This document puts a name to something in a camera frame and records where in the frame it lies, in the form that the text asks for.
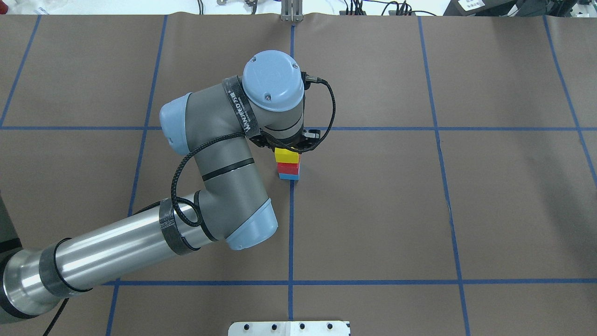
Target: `red object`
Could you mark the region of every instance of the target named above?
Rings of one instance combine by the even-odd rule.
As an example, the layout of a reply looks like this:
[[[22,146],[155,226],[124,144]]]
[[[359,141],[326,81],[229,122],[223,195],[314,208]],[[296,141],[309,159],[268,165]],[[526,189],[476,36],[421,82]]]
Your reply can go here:
[[[298,175],[300,163],[278,163],[278,173]]]
[[[4,1],[0,0],[0,14],[8,13],[8,5]]]

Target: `red block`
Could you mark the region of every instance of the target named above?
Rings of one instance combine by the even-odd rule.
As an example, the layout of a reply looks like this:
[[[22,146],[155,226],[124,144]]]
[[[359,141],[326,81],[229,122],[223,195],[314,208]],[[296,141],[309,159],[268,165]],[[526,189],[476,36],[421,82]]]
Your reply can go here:
[[[298,175],[300,163],[278,163],[278,173]]]

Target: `stacked blocks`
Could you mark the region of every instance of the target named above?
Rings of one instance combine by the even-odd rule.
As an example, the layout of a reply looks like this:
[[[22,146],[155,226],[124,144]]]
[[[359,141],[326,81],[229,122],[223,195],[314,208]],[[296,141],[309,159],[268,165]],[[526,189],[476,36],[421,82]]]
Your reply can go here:
[[[298,181],[300,178],[300,154],[282,148],[276,148],[274,154],[278,163],[280,179]]]

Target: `black band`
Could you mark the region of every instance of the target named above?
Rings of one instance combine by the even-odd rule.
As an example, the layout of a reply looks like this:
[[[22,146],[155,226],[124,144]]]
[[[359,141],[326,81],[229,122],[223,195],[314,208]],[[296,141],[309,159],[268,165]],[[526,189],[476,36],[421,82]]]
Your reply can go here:
[[[4,269],[6,268],[6,264],[8,264],[8,261],[10,260],[10,258],[13,255],[14,255],[14,253],[11,255],[8,255],[6,258],[4,258],[4,260],[2,260],[0,262],[0,308],[3,309],[8,314],[10,314],[18,319],[23,319],[23,320],[32,319],[39,315],[25,314],[22,311],[16,309],[13,306],[13,304],[10,303],[10,300],[8,299],[8,297],[6,296],[6,293],[4,292],[4,283],[3,283]]]
[[[13,249],[22,248],[21,240],[19,238],[6,240],[0,243],[0,253],[8,252]]]
[[[159,204],[159,228],[166,244],[177,255],[189,254],[200,249],[191,246],[186,238],[180,234],[170,198],[163,199]]]
[[[199,209],[199,211],[201,211],[201,208],[199,207],[199,192],[201,190],[197,191],[195,193],[195,196],[193,198],[193,201],[195,203],[195,206],[197,207],[197,209]],[[201,222],[201,229],[203,230],[203,233],[205,233],[205,235],[209,238],[209,240],[211,240],[212,242],[217,242],[218,240],[211,234],[211,232],[209,231],[209,229],[207,228],[207,224],[205,223],[205,218],[203,219],[203,221]]]
[[[77,289],[70,286],[66,280],[60,274],[58,270],[58,264],[56,263],[56,251],[58,246],[69,240],[70,238],[64,238],[58,243],[47,247],[41,252],[39,257],[39,278],[41,283],[54,296],[59,298],[69,298],[79,295],[80,293],[88,292],[89,289]]]
[[[222,86],[247,138],[251,139],[254,136],[260,135],[261,131],[249,103],[249,97],[245,94],[238,76],[226,78],[222,81]]]
[[[215,178],[216,176],[220,176],[220,175],[225,174],[227,172],[231,172],[231,171],[233,171],[235,169],[238,169],[240,167],[244,167],[244,166],[246,166],[248,164],[251,164],[251,163],[255,163],[255,160],[253,160],[253,158],[248,158],[246,160],[238,161],[237,163],[229,164],[226,167],[222,167],[220,169],[216,169],[216,170],[214,170],[211,173],[207,173],[207,174],[201,176],[201,178],[205,182],[205,181],[207,181],[209,179]]]

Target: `robotic arm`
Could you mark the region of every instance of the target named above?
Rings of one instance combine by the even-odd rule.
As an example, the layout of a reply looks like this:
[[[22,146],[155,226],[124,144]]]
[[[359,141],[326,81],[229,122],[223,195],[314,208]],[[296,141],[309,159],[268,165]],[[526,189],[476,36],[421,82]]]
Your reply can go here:
[[[332,94],[290,56],[269,50],[247,63],[242,78],[164,105],[162,131],[177,153],[188,153],[171,197],[42,251],[22,249],[0,198],[0,323],[39,316],[61,299],[218,240],[240,250],[271,237],[278,223],[244,136],[272,149],[314,149],[329,128],[321,138],[303,129],[310,83],[324,83]],[[193,156],[205,189],[177,197],[178,176]]]

